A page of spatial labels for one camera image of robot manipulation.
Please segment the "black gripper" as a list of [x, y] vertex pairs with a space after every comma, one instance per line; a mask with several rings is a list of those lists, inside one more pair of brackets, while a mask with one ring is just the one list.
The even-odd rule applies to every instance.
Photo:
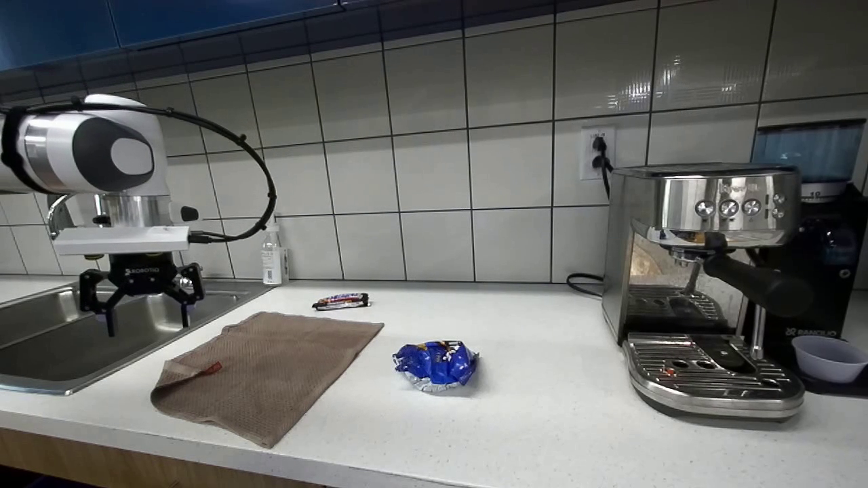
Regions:
[[109, 278], [98, 269], [78, 275], [78, 309], [101, 314], [106, 333], [114, 336], [114, 306], [121, 297], [167, 294], [182, 313], [182, 325], [189, 325], [189, 306], [204, 299], [201, 265], [189, 264], [177, 272], [167, 252], [114, 256]]

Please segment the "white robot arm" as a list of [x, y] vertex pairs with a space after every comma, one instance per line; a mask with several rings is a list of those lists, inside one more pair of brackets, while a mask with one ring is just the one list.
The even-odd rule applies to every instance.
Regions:
[[162, 131], [143, 104], [91, 92], [57, 110], [3, 114], [0, 192], [43, 192], [59, 256], [106, 259], [78, 275], [78, 309], [106, 318], [129, 297], [167, 297], [188, 313], [204, 299], [201, 269], [180, 265], [193, 245], [167, 189]]

